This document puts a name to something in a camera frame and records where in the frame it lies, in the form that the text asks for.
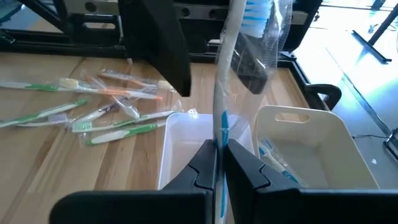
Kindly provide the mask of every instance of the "plastic packaging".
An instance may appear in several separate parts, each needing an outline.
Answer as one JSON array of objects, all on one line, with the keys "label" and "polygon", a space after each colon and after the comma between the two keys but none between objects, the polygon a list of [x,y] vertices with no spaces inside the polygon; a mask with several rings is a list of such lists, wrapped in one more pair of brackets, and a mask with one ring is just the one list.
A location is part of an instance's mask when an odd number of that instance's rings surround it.
[{"label": "plastic packaging", "polygon": [[307,183],[293,171],[293,168],[288,165],[282,155],[275,150],[275,146],[270,140],[263,138],[262,141],[257,142],[257,145],[259,146],[261,159],[266,162],[267,165],[277,172],[280,172],[291,181],[300,184],[302,187],[307,187]]},{"label": "plastic packaging", "polygon": [[[102,82],[99,78],[93,77],[91,75],[86,75],[86,77],[93,85],[97,86],[99,89],[105,90],[106,89],[106,84]],[[127,100],[123,98],[118,98],[116,96],[111,95],[109,97],[112,101],[114,101],[116,104],[120,106],[120,108],[130,117],[134,119],[139,118],[139,112],[137,108],[135,108],[133,105],[129,104]]]},{"label": "plastic packaging", "polygon": [[94,121],[95,119],[100,118],[102,115],[109,113],[116,108],[119,108],[119,105],[117,103],[110,103],[108,105],[98,108],[97,110],[89,112],[88,114],[80,116],[79,118],[73,120],[73,123],[86,123]]},{"label": "plastic packaging", "polygon": [[70,122],[70,118],[66,113],[59,114],[51,114],[48,117],[35,119],[32,122],[17,124],[18,127],[42,127],[42,126],[51,126],[56,124],[68,124]]},{"label": "plastic packaging", "polygon": [[142,124],[145,121],[153,121],[155,119],[167,119],[168,116],[174,114],[176,112],[181,112],[181,102],[177,101],[173,106],[166,106],[164,108],[159,109],[156,112],[145,113],[140,118],[127,118],[121,119],[117,121],[110,120],[97,120],[97,121],[87,121],[87,122],[78,122],[75,121],[72,124],[72,132],[73,133],[90,133],[90,132],[98,132],[98,131],[108,131],[111,129],[117,129],[121,127],[125,127],[132,124]]},{"label": "plastic packaging", "polygon": [[27,116],[22,116],[20,118],[11,119],[9,121],[3,121],[3,122],[0,123],[0,128],[5,128],[5,127],[8,127],[8,126],[15,126],[15,125],[22,125],[22,124],[25,124],[25,123],[32,123],[33,121],[35,121],[37,119],[46,118],[46,117],[51,116],[51,115],[59,114],[59,113],[62,113],[64,111],[68,111],[68,110],[74,109],[74,108],[76,108],[78,106],[81,106],[81,105],[87,103],[87,101],[88,101],[88,98],[81,98],[81,99],[76,100],[74,102],[65,103],[63,105],[56,106],[56,107],[53,107],[53,108],[49,108],[49,109],[46,109],[46,110],[42,110],[42,111],[39,111],[39,112],[34,113],[34,114],[30,114],[30,115],[27,115]]},{"label": "plastic packaging", "polygon": [[63,89],[75,91],[77,93],[94,93],[101,95],[115,95],[115,96],[126,96],[135,98],[144,98],[150,100],[161,100],[162,98],[149,93],[147,89],[135,90],[131,88],[121,88],[115,86],[100,87],[92,83],[84,82],[74,78],[61,78],[58,81],[58,85]]},{"label": "plastic packaging", "polygon": [[136,77],[134,75],[127,75],[115,72],[113,70],[108,70],[108,69],[103,69],[99,73],[99,76],[132,82],[145,89],[153,89],[153,90],[162,89],[162,90],[169,90],[176,92],[174,88],[165,80],[151,80],[147,78]]},{"label": "plastic packaging", "polygon": [[92,133],[86,133],[81,135],[81,139],[87,146],[94,146],[96,144],[102,144],[111,142],[119,139],[128,138],[137,134],[147,133],[157,128],[165,126],[165,120],[156,121],[153,123],[139,124],[134,126],[126,126],[119,129],[114,129],[106,132],[98,131]]},{"label": "plastic packaging", "polygon": [[213,131],[218,148],[215,223],[224,223],[226,208],[223,148],[229,138],[239,139],[256,117],[266,84],[277,72],[279,50],[287,34],[282,31],[289,27],[291,7],[292,0],[229,4],[218,49],[213,102]]},{"label": "plastic packaging", "polygon": [[292,0],[272,2],[264,35],[256,38],[240,33],[235,45],[231,68],[229,112],[240,119],[229,124],[230,138],[238,138],[241,131],[254,124],[254,118],[264,99],[269,80],[277,73],[280,51],[289,33]]},{"label": "plastic packaging", "polygon": [[15,82],[15,81],[0,81],[0,88],[13,88],[20,90],[41,90],[41,91],[72,91],[68,88],[62,88],[58,85],[50,83],[36,83],[36,82]]}]

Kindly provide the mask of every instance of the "white toothbrush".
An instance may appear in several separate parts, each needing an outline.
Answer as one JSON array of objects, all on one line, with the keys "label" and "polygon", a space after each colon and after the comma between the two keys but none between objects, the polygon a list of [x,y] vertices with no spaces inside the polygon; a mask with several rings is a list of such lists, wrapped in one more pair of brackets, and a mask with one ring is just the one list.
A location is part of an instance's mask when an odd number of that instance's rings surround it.
[{"label": "white toothbrush", "polygon": [[[87,78],[93,83],[95,84],[98,88],[101,89],[105,89],[106,85],[104,83],[102,83],[100,80],[91,77],[91,76],[87,76]],[[130,117],[134,118],[134,119],[138,119],[139,118],[139,112],[137,110],[137,108],[133,107],[132,105],[127,106],[129,103],[127,102],[127,100],[125,99],[121,99],[119,100],[116,96],[111,95],[110,96],[111,100],[113,100],[116,104],[118,104],[120,106],[120,108],[122,108],[122,110],[124,111],[124,113],[126,113],[127,115],[129,115]]]},{"label": "white toothbrush", "polygon": [[103,135],[100,135],[93,139],[89,139],[86,141],[86,144],[89,146],[92,146],[95,144],[115,141],[118,139],[130,137],[130,136],[133,136],[136,134],[146,133],[146,132],[155,130],[155,129],[165,126],[165,125],[166,125],[166,122],[161,121],[161,122],[157,122],[157,123],[143,124],[143,125],[135,126],[132,128],[127,128],[124,130],[113,131],[111,133],[103,134]]},{"label": "white toothbrush", "polygon": [[65,113],[60,114],[51,114],[48,116],[48,121],[46,122],[33,122],[33,123],[24,123],[18,124],[18,127],[41,127],[41,126],[50,126],[56,124],[64,124],[69,122],[68,116]]},{"label": "white toothbrush", "polygon": [[70,90],[75,90],[80,93],[119,95],[119,96],[128,96],[128,97],[143,98],[143,99],[150,99],[150,100],[161,100],[162,99],[159,96],[149,94],[149,93],[143,93],[141,91],[117,90],[117,89],[109,89],[109,88],[103,88],[103,89],[90,88],[88,86],[81,85],[79,80],[72,79],[72,78],[61,78],[60,86],[62,86],[64,88],[68,88]]},{"label": "white toothbrush", "polygon": [[223,164],[223,148],[228,143],[228,75],[236,39],[241,28],[246,0],[233,1],[229,6],[226,30],[222,35],[222,47],[217,64],[213,101],[213,131],[218,153],[218,180],[216,180],[215,223],[224,223],[226,213],[226,179]]},{"label": "white toothbrush", "polygon": [[16,88],[24,90],[42,90],[42,91],[71,91],[51,84],[23,83],[23,82],[0,82],[0,87]]},{"label": "white toothbrush", "polygon": [[102,126],[102,127],[93,127],[92,122],[74,123],[72,125],[72,132],[73,133],[87,133],[87,132],[93,132],[93,131],[105,131],[105,130],[109,130],[109,129],[113,129],[113,128],[120,128],[120,127],[128,125],[128,124],[147,121],[149,119],[163,118],[163,117],[169,116],[175,112],[176,111],[163,111],[163,112],[158,112],[158,113],[147,114],[147,115],[141,116],[139,119],[128,119],[125,121],[118,121],[118,122],[115,122],[108,126]]},{"label": "white toothbrush", "polygon": [[122,73],[116,73],[116,72],[110,71],[110,70],[103,70],[99,75],[102,77],[106,77],[106,78],[114,78],[114,79],[118,79],[118,80],[133,82],[133,83],[136,83],[136,84],[146,87],[146,88],[160,88],[163,90],[174,90],[174,88],[168,83],[168,81],[165,81],[165,80],[159,80],[157,85],[156,84],[148,84],[148,83],[142,82],[140,79],[135,78],[134,76],[125,75]]},{"label": "white toothbrush", "polygon": [[38,112],[36,114],[23,116],[21,118],[12,119],[10,121],[4,121],[4,122],[0,123],[0,128],[4,128],[4,127],[7,127],[7,126],[11,126],[11,125],[23,124],[23,123],[27,123],[29,121],[33,121],[33,120],[36,120],[36,119],[39,119],[39,118],[44,118],[44,117],[50,116],[51,114],[61,113],[61,112],[73,109],[73,108],[75,108],[77,106],[83,105],[87,101],[88,101],[87,98],[83,98],[83,99],[80,99],[80,100],[78,100],[76,102],[73,102],[73,103],[67,103],[67,104],[64,104],[64,105],[61,105],[61,106],[57,106],[57,107],[54,107],[54,108],[50,108],[50,109],[47,109],[47,110],[40,111],[40,112]]}]

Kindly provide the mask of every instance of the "toothbrush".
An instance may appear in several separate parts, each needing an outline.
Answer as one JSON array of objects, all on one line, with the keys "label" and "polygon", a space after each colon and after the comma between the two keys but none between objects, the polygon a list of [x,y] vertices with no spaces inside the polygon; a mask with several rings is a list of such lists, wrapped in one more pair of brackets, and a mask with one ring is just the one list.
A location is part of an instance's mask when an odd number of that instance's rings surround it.
[{"label": "toothbrush", "polygon": [[110,105],[103,106],[100,109],[93,111],[84,117],[78,118],[77,120],[74,121],[74,123],[85,123],[85,122],[94,121],[95,119],[101,117],[107,112],[112,111],[118,106],[119,105],[117,103],[111,103]]},{"label": "toothbrush", "polygon": [[61,105],[61,106],[57,106],[57,107],[54,107],[54,108],[50,108],[50,109],[47,109],[47,110],[40,111],[40,112],[38,112],[36,114],[23,116],[21,118],[12,119],[10,121],[4,121],[4,122],[0,123],[0,128],[4,128],[4,127],[7,127],[7,126],[11,126],[11,125],[18,125],[18,124],[22,124],[22,123],[27,123],[29,121],[33,121],[33,120],[36,120],[36,119],[39,119],[39,118],[44,118],[46,116],[50,116],[51,114],[61,113],[61,112],[73,109],[73,108],[75,108],[77,106],[83,105],[87,101],[88,101],[87,98],[83,98],[83,99],[80,99],[80,100],[78,100],[76,102],[73,102],[73,103],[67,103],[67,104],[64,104],[64,105]]},{"label": "toothbrush", "polygon": [[267,139],[261,142],[258,141],[257,143],[259,145],[260,155],[267,157],[272,162],[272,165],[277,172],[280,172],[288,179],[296,182],[297,184],[300,184],[299,181],[280,162],[278,162],[278,160],[276,160],[274,156],[272,156],[270,150],[268,150],[268,148],[265,147],[265,143],[269,145]]},{"label": "toothbrush", "polygon": [[273,1],[234,1],[230,6],[226,30],[222,35],[222,47],[218,59],[216,84],[213,101],[213,130],[218,152],[218,180],[216,181],[216,223],[224,222],[226,204],[226,182],[224,177],[223,148],[228,143],[228,75],[231,59],[239,32],[254,37],[262,36],[266,27]]},{"label": "toothbrush", "polygon": [[146,87],[146,88],[160,88],[163,90],[174,90],[174,88],[168,83],[168,81],[165,81],[165,80],[159,80],[157,85],[156,84],[148,84],[148,83],[144,83],[144,82],[138,80],[137,78],[134,78],[131,75],[125,75],[125,74],[116,73],[114,71],[108,71],[108,70],[103,70],[102,72],[99,73],[99,75],[102,77],[106,77],[106,78],[113,78],[113,79],[133,82],[135,84],[138,84],[138,85]]},{"label": "toothbrush", "polygon": [[115,90],[115,89],[96,89],[96,88],[89,88],[79,84],[79,80],[72,79],[72,78],[61,78],[60,79],[60,86],[64,88],[68,88],[71,90],[75,90],[77,92],[83,93],[96,93],[96,94],[103,94],[103,95],[119,95],[119,96],[129,96],[135,98],[143,98],[143,99],[150,99],[150,100],[161,100],[162,97],[156,96],[149,93],[143,93],[139,91],[131,91],[131,90]]},{"label": "toothbrush", "polygon": [[92,131],[105,131],[105,130],[109,130],[109,129],[113,129],[113,128],[120,128],[121,126],[125,126],[128,124],[140,123],[143,121],[147,121],[149,119],[166,117],[175,112],[176,111],[164,111],[164,112],[147,114],[147,115],[141,116],[139,119],[128,119],[125,121],[118,121],[118,122],[115,122],[108,126],[102,126],[102,127],[93,127],[92,122],[75,123],[72,125],[72,132],[73,133],[87,133],[87,132],[92,132]]},{"label": "toothbrush", "polygon": [[18,127],[41,127],[41,126],[50,126],[56,124],[63,124],[68,122],[68,116],[65,113],[60,114],[51,114],[48,116],[48,121],[46,122],[35,122],[35,123],[24,123],[18,124]]},{"label": "toothbrush", "polygon": [[[106,88],[106,85],[104,83],[102,83],[100,80],[97,80],[96,78],[94,78],[92,76],[86,76],[86,77],[87,77],[87,79],[90,80],[90,82],[94,83],[97,87]],[[115,97],[113,95],[110,96],[110,98],[111,98],[111,100],[113,100],[116,104],[118,104],[122,108],[124,113],[126,113],[127,115],[129,115],[130,117],[132,117],[134,119],[139,118],[139,112],[138,112],[137,108],[133,107],[132,105],[126,106],[126,105],[128,105],[126,99],[119,100],[117,97]]]},{"label": "toothbrush", "polygon": [[42,91],[71,91],[67,88],[62,88],[57,85],[22,82],[0,82],[0,87]]},{"label": "toothbrush", "polygon": [[159,127],[163,127],[166,125],[165,121],[157,122],[157,123],[151,123],[151,124],[143,124],[139,126],[135,126],[132,128],[127,128],[124,130],[119,130],[119,131],[114,131],[111,133],[103,134],[98,137],[95,137],[93,139],[89,139],[86,141],[86,144],[89,146],[95,145],[95,144],[100,144],[100,143],[105,143],[105,142],[110,142],[110,141],[115,141],[118,139],[123,139],[127,138],[136,134],[140,133],[146,133],[152,130],[155,130]]},{"label": "toothbrush", "polygon": [[224,223],[226,213],[226,178],[223,164],[223,148],[228,143],[228,106],[226,95],[228,95],[228,75],[231,66],[231,59],[234,52],[236,39],[241,28],[244,7],[246,0],[234,1],[230,5],[228,20],[226,21],[226,30],[222,35],[222,48],[217,64],[217,73],[214,89],[213,101],[213,131],[215,144],[218,154],[218,179],[216,180],[216,213],[215,223]]}]

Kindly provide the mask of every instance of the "white plastic bin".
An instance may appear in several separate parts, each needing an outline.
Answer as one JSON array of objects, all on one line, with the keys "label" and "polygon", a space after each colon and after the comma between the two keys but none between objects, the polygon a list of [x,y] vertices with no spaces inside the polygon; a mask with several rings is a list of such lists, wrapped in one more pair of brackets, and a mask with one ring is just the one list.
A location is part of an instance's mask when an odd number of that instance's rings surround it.
[{"label": "white plastic bin", "polygon": [[[234,119],[236,117],[231,115],[228,121],[233,123]],[[213,139],[213,115],[175,113],[167,118],[159,190],[181,172],[207,139]],[[250,126],[237,141],[254,154]],[[227,206],[224,223],[234,223],[230,205]]]},{"label": "white plastic bin", "polygon": [[[308,119],[281,121],[281,113]],[[257,116],[257,138],[267,138],[310,188],[378,189],[344,122],[331,112],[265,106]]]}]

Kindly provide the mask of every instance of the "green toothbrush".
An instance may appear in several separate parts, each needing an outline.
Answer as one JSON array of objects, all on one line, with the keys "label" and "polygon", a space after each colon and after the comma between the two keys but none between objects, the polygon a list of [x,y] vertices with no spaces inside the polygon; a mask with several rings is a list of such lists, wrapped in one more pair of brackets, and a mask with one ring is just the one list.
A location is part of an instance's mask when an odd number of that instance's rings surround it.
[{"label": "green toothbrush", "polygon": [[165,121],[159,121],[156,123],[151,123],[151,124],[143,124],[143,125],[138,125],[133,128],[127,128],[124,130],[119,130],[119,131],[113,131],[111,133],[106,133],[103,135],[100,135],[98,137],[95,137],[93,139],[89,139],[86,141],[86,144],[89,146],[95,145],[95,144],[101,144],[105,142],[110,142],[110,141],[115,141],[118,139],[123,139],[127,138],[136,134],[140,133],[147,133],[149,131],[155,130],[159,127],[163,127],[166,125]]},{"label": "green toothbrush", "polygon": [[177,111],[163,111],[163,112],[158,112],[158,113],[147,114],[147,115],[141,116],[138,119],[127,119],[125,121],[114,122],[113,124],[110,124],[108,126],[102,126],[102,127],[94,127],[93,122],[75,123],[72,125],[72,132],[73,133],[87,133],[87,132],[92,132],[92,131],[105,131],[105,130],[109,130],[109,129],[113,129],[113,128],[120,128],[120,127],[128,125],[128,124],[147,121],[149,119],[166,117],[166,116],[169,116],[176,112]]},{"label": "green toothbrush", "polygon": [[73,109],[73,108],[75,108],[77,106],[83,105],[87,101],[88,101],[87,98],[83,98],[83,99],[80,99],[80,100],[75,101],[73,103],[67,103],[67,104],[64,104],[64,105],[61,105],[61,106],[56,106],[54,108],[50,108],[50,109],[47,109],[47,110],[40,111],[40,112],[38,112],[36,114],[23,116],[23,117],[20,117],[20,118],[12,119],[10,121],[4,121],[4,122],[0,123],[0,128],[8,127],[8,126],[11,126],[11,125],[18,125],[18,124],[26,123],[26,122],[29,122],[29,121],[33,121],[35,119],[44,118],[44,117],[47,117],[47,116],[52,115],[52,114],[61,113],[61,112]]},{"label": "green toothbrush", "polygon": [[0,87],[42,91],[71,91],[67,88],[62,88],[57,85],[22,82],[0,82]]}]

